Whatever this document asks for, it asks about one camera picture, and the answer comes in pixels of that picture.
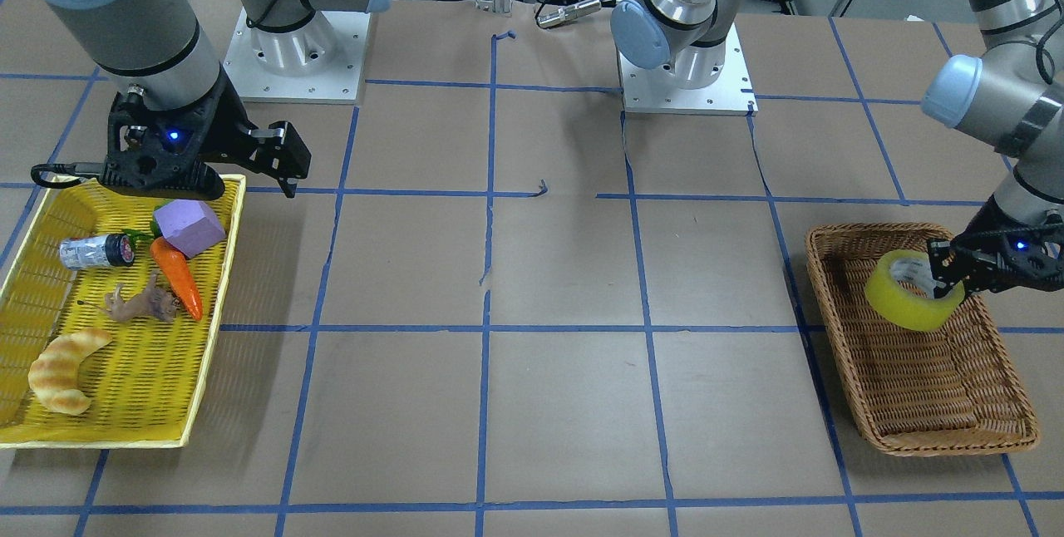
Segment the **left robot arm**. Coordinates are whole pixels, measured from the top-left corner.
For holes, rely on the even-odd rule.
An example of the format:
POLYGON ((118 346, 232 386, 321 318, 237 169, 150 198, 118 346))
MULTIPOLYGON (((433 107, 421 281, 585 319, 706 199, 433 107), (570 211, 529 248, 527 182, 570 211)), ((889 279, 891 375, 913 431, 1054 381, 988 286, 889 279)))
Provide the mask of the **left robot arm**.
MULTIPOLYGON (((928 246, 931 298, 1052 292, 1062 287, 1062 0, 968 0, 985 44, 950 57, 921 98, 926 116, 988 144, 1013 170, 972 222, 928 246)), ((620 0, 611 19, 619 55, 643 70, 725 41, 737 0, 620 0)))

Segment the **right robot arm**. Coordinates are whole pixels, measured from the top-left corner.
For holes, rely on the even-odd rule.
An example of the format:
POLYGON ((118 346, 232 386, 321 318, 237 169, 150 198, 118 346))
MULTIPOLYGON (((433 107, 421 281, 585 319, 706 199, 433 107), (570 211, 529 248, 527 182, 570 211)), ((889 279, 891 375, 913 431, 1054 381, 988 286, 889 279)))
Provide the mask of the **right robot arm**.
MULTIPOLYGON (((338 36, 329 18, 384 12, 392 0, 240 0, 243 52, 264 78, 259 93, 307 79, 307 97, 323 98, 331 65, 352 71, 353 34, 338 36)), ((312 155, 289 121, 252 123, 230 64, 218 56, 189 0, 45 0, 117 86, 100 163, 35 165, 34 184, 49 189, 98 181, 113 192, 153 199, 216 200, 225 182, 213 163, 271 177, 292 199, 312 155)))

